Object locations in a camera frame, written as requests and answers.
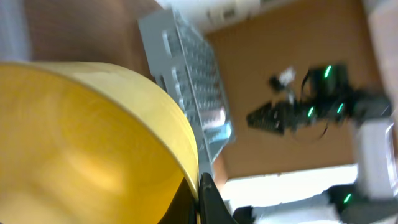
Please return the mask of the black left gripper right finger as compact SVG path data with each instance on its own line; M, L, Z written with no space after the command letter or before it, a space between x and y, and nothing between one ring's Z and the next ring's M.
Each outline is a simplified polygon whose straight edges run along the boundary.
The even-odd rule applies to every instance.
M202 173L198 189L202 224L238 224L229 213L209 173Z

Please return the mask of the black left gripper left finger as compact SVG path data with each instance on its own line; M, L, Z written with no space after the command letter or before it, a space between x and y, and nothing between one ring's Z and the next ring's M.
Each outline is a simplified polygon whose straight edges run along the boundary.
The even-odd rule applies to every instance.
M183 179L159 224L196 224L195 205L195 199L189 185Z

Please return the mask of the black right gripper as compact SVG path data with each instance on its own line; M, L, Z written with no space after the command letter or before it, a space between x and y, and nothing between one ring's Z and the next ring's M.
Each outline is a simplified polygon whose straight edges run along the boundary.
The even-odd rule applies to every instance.
M317 109L308 103L280 101L272 105L268 102L246 116L250 128L274 134L284 134L286 129L296 131L312 125L316 120Z

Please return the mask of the yellow bowl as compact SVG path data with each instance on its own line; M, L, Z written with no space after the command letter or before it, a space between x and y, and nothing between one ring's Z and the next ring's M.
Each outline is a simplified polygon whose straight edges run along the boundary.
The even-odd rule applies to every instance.
M1 64L1 223L159 223L198 153L161 87L96 62Z

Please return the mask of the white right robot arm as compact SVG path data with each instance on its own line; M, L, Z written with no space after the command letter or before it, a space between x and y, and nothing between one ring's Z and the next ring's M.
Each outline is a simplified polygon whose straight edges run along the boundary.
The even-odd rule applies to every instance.
M295 70L288 68L269 79L276 93L287 98L268 102L246 117L252 129L284 134L286 130L319 121L354 125L357 178L352 184L334 185L322 193L294 202L267 207L240 207L238 223L376 223L397 218L397 167L394 159L392 103L380 91L354 88L347 66L341 63L309 68L296 94L290 87Z

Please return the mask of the grey dishwasher rack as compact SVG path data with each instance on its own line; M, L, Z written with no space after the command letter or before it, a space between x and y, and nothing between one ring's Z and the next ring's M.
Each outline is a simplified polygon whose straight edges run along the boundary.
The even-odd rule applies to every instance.
M211 45L173 9L139 19L144 50L156 83L179 105L198 148L200 173L213 175L213 163L234 140L234 128Z

